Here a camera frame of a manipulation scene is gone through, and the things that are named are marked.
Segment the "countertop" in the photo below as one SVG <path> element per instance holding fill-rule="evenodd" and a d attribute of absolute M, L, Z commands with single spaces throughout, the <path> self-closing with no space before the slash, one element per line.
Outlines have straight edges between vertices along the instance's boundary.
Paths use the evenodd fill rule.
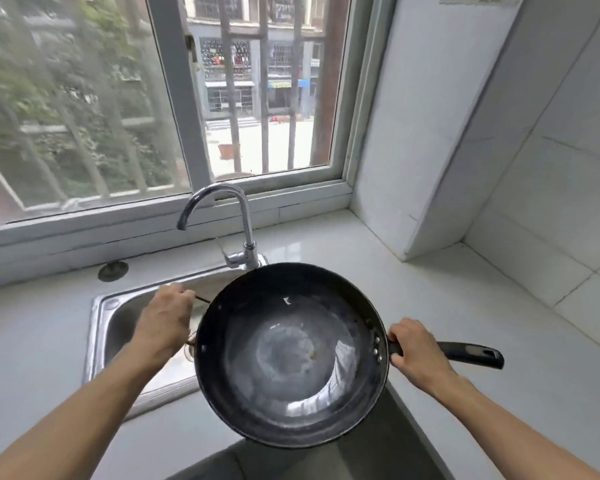
<path fill-rule="evenodd" d="M 503 371 L 456 364 L 485 394 L 600 470 L 600 347 L 463 244 L 398 261 L 348 210 L 256 231 L 270 262 L 317 264 L 355 283 L 385 326 L 421 320 L 439 340 L 497 348 Z M 225 247 L 240 249 L 242 237 Z M 98 294 L 218 264 L 213 242 L 129 259 L 128 275 L 97 267 L 0 289 L 0 451 L 82 380 L 91 300 Z M 390 382 L 456 479 L 502 478 L 468 432 L 399 372 Z M 240 440 L 200 392 L 130 420 L 96 479 L 164 479 Z"/>

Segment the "chrome faucet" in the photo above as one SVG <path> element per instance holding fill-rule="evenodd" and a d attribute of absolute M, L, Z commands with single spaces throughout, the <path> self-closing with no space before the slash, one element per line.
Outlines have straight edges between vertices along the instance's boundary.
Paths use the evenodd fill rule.
<path fill-rule="evenodd" d="M 253 240 L 253 228 L 251 227 L 249 202 L 247 201 L 247 195 L 245 195 L 244 191 L 240 187 L 233 184 L 218 182 L 200 189 L 191 196 L 187 204 L 184 206 L 184 209 L 180 214 L 180 218 L 178 219 L 177 228 L 180 230 L 186 230 L 187 220 L 198 204 L 202 202 L 204 198 L 216 192 L 227 192 L 238 199 L 238 202 L 240 203 L 240 209 L 242 211 L 242 225 L 244 226 L 244 234 L 246 236 L 244 249 L 239 253 L 227 255 L 224 251 L 222 251 L 226 265 L 229 267 L 238 267 L 244 264 L 247 266 L 247 269 L 257 268 L 260 263 L 258 261 L 256 242 Z"/>

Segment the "building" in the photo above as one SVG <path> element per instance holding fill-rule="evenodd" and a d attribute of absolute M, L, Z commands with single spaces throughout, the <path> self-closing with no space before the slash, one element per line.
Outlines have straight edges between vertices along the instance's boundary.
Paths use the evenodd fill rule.
<path fill-rule="evenodd" d="M 224 71 L 222 33 L 217 0 L 184 0 L 187 23 L 193 35 L 198 60 L 196 83 L 205 120 L 229 117 Z M 250 38 L 260 29 L 259 0 L 225 0 L 232 31 L 245 39 L 232 43 L 233 79 L 238 117 L 261 117 L 260 40 Z M 270 112 L 291 106 L 292 44 L 294 39 L 293 0 L 268 0 L 268 89 Z M 320 72 L 326 0 L 304 0 L 301 56 L 298 73 L 297 114 L 309 118 L 315 111 Z"/>

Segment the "green foliage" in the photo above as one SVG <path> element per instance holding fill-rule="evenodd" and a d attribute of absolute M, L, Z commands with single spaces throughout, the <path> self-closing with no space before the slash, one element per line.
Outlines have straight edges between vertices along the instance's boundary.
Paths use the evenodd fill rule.
<path fill-rule="evenodd" d="M 16 0 L 26 17 L 65 21 L 71 17 L 63 0 Z M 89 41 L 97 49 L 109 85 L 123 118 L 156 116 L 142 78 L 139 53 L 129 39 L 126 18 L 115 0 L 79 0 L 80 12 L 96 37 Z M 79 126 L 83 144 L 104 177 L 111 192 L 136 188 L 122 142 L 117 141 L 105 119 L 97 96 L 96 83 L 84 67 L 80 35 L 59 29 L 19 30 L 12 14 L 0 6 L 0 94 L 16 114 L 20 125 L 62 125 L 53 91 L 65 94 L 63 103 Z M 39 50 L 48 77 L 36 67 L 32 50 Z M 55 201 L 56 197 L 40 174 L 33 158 L 18 143 L 18 129 L 0 106 L 0 172 L 26 205 Z M 130 131 L 149 186 L 172 183 L 165 157 L 156 151 L 151 128 Z M 57 177 L 69 197 L 96 194 L 96 189 L 68 132 L 31 136 L 39 154 Z"/>

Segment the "black wok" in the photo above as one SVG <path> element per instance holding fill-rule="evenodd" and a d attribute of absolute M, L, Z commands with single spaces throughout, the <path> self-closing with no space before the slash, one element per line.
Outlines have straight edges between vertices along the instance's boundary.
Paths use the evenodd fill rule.
<path fill-rule="evenodd" d="M 497 350 L 439 342 L 451 360 L 501 369 Z M 242 436 L 284 448 L 332 441 L 383 391 L 389 342 L 369 300 L 343 277 L 271 264 L 232 281 L 209 305 L 195 345 L 200 389 Z"/>

